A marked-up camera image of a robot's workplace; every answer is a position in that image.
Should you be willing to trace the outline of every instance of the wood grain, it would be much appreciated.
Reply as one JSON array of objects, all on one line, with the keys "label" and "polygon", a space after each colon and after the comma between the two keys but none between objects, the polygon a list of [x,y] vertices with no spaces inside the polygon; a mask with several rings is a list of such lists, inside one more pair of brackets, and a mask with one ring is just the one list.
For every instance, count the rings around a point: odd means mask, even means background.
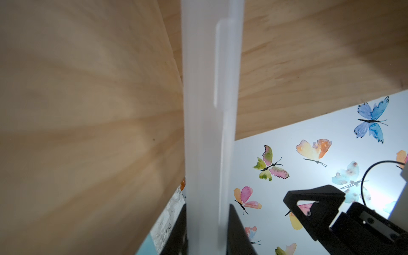
[{"label": "wood grain", "polygon": [[[180,74],[180,0],[158,0]],[[407,89],[408,2],[247,0],[236,139]]]},{"label": "wood grain", "polygon": [[184,176],[156,1],[0,3],[0,253],[135,254]]}]

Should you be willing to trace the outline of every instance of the butterfly wing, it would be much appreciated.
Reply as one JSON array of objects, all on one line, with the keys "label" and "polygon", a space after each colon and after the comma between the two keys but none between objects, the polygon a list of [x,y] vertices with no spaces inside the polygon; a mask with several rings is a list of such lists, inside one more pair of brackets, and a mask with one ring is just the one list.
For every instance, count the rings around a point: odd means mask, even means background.
[{"label": "butterfly wing", "polygon": [[262,205],[256,201],[249,201],[248,203],[244,204],[244,207],[260,209]]},{"label": "butterfly wing", "polygon": [[[346,189],[344,192],[346,194],[346,199],[344,200],[345,203],[353,203],[353,202],[358,202],[359,198],[361,197],[361,187],[360,184],[351,186],[350,188]],[[371,200],[371,195],[368,192],[366,188],[363,187],[363,194],[364,194],[364,199],[366,201]]]},{"label": "butterfly wing", "polygon": [[332,177],[332,183],[337,185],[344,185],[350,181],[350,178],[344,174],[345,170],[341,169],[339,172],[336,173],[335,177]]},{"label": "butterfly wing", "polygon": [[259,174],[259,178],[260,178],[260,179],[265,179],[265,180],[272,181],[271,172],[270,172],[269,170],[262,171],[262,172]]},{"label": "butterfly wing", "polygon": [[357,181],[357,177],[360,174],[360,168],[355,161],[352,161],[347,166],[347,170],[341,169],[336,173],[335,177],[332,177],[332,183],[338,185],[344,185],[350,180]]},{"label": "butterfly wing", "polygon": [[248,237],[249,237],[250,240],[252,240],[254,238],[255,234],[256,234],[256,226],[253,227],[253,228],[248,228],[248,230],[249,230]]},{"label": "butterfly wing", "polygon": [[301,230],[303,228],[300,221],[296,218],[296,216],[292,212],[289,213],[289,219],[290,219],[290,223],[292,224],[293,229]]},{"label": "butterfly wing", "polygon": [[186,186],[186,178],[184,177],[180,184],[180,190],[183,190],[185,186]]},{"label": "butterfly wing", "polygon": [[386,213],[391,213],[394,209],[394,206],[396,205],[396,201],[391,202],[389,204],[386,204],[385,207],[383,208],[383,211]]},{"label": "butterfly wing", "polygon": [[273,153],[272,149],[268,145],[265,145],[265,152],[262,154],[262,156],[264,157],[265,163],[270,166],[272,164]]},{"label": "butterfly wing", "polygon": [[296,150],[300,155],[310,160],[319,160],[319,153],[305,140],[302,140],[300,144],[296,146]]},{"label": "butterfly wing", "polygon": [[317,149],[320,151],[319,153],[319,159],[321,159],[326,152],[329,150],[330,146],[331,146],[332,142],[327,140],[327,139],[319,139],[317,140]]},{"label": "butterfly wing", "polygon": [[373,108],[373,111],[371,113],[371,119],[372,120],[377,120],[381,114],[385,111],[385,108],[387,108],[388,103],[390,102],[390,97],[386,97],[384,100],[382,100],[378,106],[375,106]]},{"label": "butterfly wing", "polygon": [[289,246],[286,246],[285,253],[286,255],[293,255],[295,253],[295,250],[296,250],[296,244],[293,243]]},{"label": "butterfly wing", "polygon": [[248,201],[249,197],[252,195],[252,192],[253,192],[253,189],[248,187],[248,186],[245,186],[242,189],[242,191],[241,191],[242,204],[245,204]]},{"label": "butterfly wing", "polygon": [[358,164],[355,161],[352,161],[350,164],[348,164],[345,174],[350,178],[350,180],[357,181],[357,178],[360,174],[360,168]]},{"label": "butterfly wing", "polygon": [[[308,212],[310,212],[310,207],[312,207],[312,205],[313,205],[313,203],[311,203],[311,204],[301,204],[301,205],[298,205],[298,207],[303,212],[303,214],[307,216]],[[293,229],[300,230],[300,229],[303,228],[300,221],[296,218],[296,216],[292,212],[290,212],[290,214],[289,214],[289,219],[290,219],[290,223],[292,224]]]},{"label": "butterfly wing", "polygon": [[241,190],[239,188],[234,189],[234,197],[240,204],[243,204],[241,200]]},{"label": "butterfly wing", "polygon": [[357,112],[359,115],[370,120],[371,119],[371,107],[368,103],[359,104],[357,106]]},{"label": "butterfly wing", "polygon": [[368,122],[361,123],[354,129],[354,134],[356,134],[357,138],[363,137],[367,133],[369,126],[370,126],[370,123]]},{"label": "butterfly wing", "polygon": [[313,205],[313,203],[311,203],[311,204],[301,204],[301,205],[298,205],[298,207],[303,212],[303,214],[307,216],[307,213],[310,212],[310,207],[312,207],[312,205]]},{"label": "butterfly wing", "polygon": [[244,229],[246,235],[248,236],[248,238],[249,238],[249,235],[251,234],[251,231],[250,231],[249,229],[250,229],[250,227],[246,227],[246,228]]},{"label": "butterfly wing", "polygon": [[289,177],[289,173],[286,172],[284,169],[277,167],[277,166],[273,166],[269,169],[269,172],[271,174],[273,174],[276,177],[280,177],[282,179],[287,179]]},{"label": "butterfly wing", "polygon": [[402,163],[406,163],[407,162],[407,153],[405,151],[398,151],[397,152],[397,161],[398,162],[402,162]]},{"label": "butterfly wing", "polygon": [[276,255],[286,255],[286,252],[284,250],[282,250],[279,246],[276,247],[275,249],[275,254]]},{"label": "butterfly wing", "polygon": [[296,250],[296,244],[293,243],[289,246],[286,246],[286,251],[283,251],[280,247],[277,247],[275,249],[275,254],[276,255],[293,255]]},{"label": "butterfly wing", "polygon": [[261,158],[258,158],[258,163],[255,166],[253,166],[253,168],[257,170],[262,170],[266,168],[266,164],[263,160],[261,160]]},{"label": "butterfly wing", "polygon": [[380,125],[372,123],[369,127],[369,134],[372,135],[378,142],[384,143],[384,136]]}]

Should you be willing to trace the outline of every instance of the green and pink butterfly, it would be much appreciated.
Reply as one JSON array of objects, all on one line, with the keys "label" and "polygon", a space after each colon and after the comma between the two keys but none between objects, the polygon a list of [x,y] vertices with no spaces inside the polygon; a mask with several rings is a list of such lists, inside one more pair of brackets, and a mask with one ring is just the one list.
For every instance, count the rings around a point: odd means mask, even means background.
[{"label": "green and pink butterfly", "polygon": [[282,158],[280,158],[276,163],[272,163],[273,153],[272,149],[268,145],[265,145],[265,152],[263,153],[262,157],[263,159],[258,158],[258,163],[253,167],[261,171],[259,174],[260,179],[272,181],[272,175],[282,179],[287,179],[289,177],[288,172],[280,167],[277,167],[277,165],[283,166],[282,164],[278,164]]}]

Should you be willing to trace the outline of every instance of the white plastic strip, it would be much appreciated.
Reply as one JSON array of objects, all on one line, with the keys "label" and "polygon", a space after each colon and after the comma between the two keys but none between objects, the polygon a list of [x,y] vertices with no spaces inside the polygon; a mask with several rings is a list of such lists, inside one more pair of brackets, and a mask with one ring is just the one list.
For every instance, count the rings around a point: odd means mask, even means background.
[{"label": "white plastic strip", "polygon": [[226,253],[243,0],[182,0],[188,253]]}]

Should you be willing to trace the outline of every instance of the marble pattern surface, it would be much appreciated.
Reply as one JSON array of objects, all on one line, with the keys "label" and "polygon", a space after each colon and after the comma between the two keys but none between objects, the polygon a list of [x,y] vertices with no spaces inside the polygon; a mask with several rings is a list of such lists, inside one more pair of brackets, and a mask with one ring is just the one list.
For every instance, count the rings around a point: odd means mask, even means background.
[{"label": "marble pattern surface", "polygon": [[163,212],[160,214],[156,223],[150,230],[150,234],[153,238],[158,254],[160,254],[164,245],[166,244],[184,204],[184,198],[182,196],[180,187],[178,187],[170,201],[167,203]]}]

